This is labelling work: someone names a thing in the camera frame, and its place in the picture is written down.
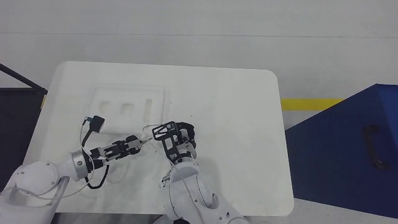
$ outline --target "white tabletop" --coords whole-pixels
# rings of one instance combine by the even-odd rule
[[[164,90],[162,121],[194,125],[197,161],[213,189],[242,215],[288,215],[294,206],[276,76],[268,70],[66,62],[55,72],[25,157],[61,161],[79,149],[83,117],[99,86]],[[89,148],[114,136],[93,134]],[[164,212],[160,180],[170,169],[159,143],[111,164],[99,190],[63,199],[58,212]],[[94,176],[97,184],[102,171]],[[67,193],[83,182],[70,182]]]

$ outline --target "yellow line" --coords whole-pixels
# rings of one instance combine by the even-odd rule
[[[344,99],[281,99],[282,111],[323,111]]]
[[[44,102],[45,102],[45,97],[46,97],[46,95],[44,95],[44,97],[43,97],[42,106],[40,107],[40,109],[43,109],[43,105],[44,105]]]

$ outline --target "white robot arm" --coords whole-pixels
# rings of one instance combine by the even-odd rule
[[[100,117],[88,118],[90,131],[101,129]],[[184,219],[192,224],[240,224],[249,223],[222,196],[212,192],[205,184],[196,158],[196,143],[193,126],[187,123],[169,122],[152,130],[154,139],[162,141],[166,156],[172,165],[170,172],[162,179],[165,213],[156,224],[172,223]],[[20,166],[10,178],[0,195],[0,224],[32,223],[48,224],[59,205],[69,182],[85,179],[91,189],[98,189],[102,183],[93,187],[88,174],[95,169],[109,166],[109,161],[137,154],[147,140],[129,136],[107,147],[92,149],[88,155],[84,149],[70,153],[64,162],[35,162]],[[36,197],[57,189],[51,201],[41,207],[28,207],[18,202],[17,191]]]
[[[189,223],[240,224],[250,223],[224,197],[212,192],[200,172],[193,126],[169,122],[152,130],[154,139],[162,141],[166,156],[172,165],[163,178],[166,218],[154,224],[166,224],[183,219]]]

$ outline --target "black cable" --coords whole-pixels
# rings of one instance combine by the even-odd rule
[[[86,145],[86,142],[87,142],[89,136],[92,134],[92,132],[93,132],[93,130],[90,128],[90,129],[88,130],[88,132],[86,133],[85,137],[83,138],[82,142],[81,142],[81,146],[82,146],[82,147],[84,147],[84,146]],[[104,182],[105,182],[106,176],[108,175],[108,171],[109,171],[109,164],[106,165],[106,169],[105,169],[104,176],[102,177],[101,182],[100,182],[99,185],[97,185],[97,186],[92,186],[92,185],[89,183],[88,177],[85,177],[87,186],[88,186],[90,189],[99,189],[99,188],[101,188],[102,185],[103,185]]]
[[[101,182],[100,182],[97,186],[92,186],[92,185],[88,182],[88,177],[85,177],[87,186],[88,186],[90,189],[99,189],[99,188],[101,188],[102,185],[103,185],[104,182],[105,182],[106,176],[108,175],[108,171],[109,171],[109,164],[106,165],[106,169],[105,169],[104,176],[102,177]]]

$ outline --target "blue box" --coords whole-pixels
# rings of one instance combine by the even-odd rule
[[[398,218],[398,86],[375,84],[286,130],[295,198]]]

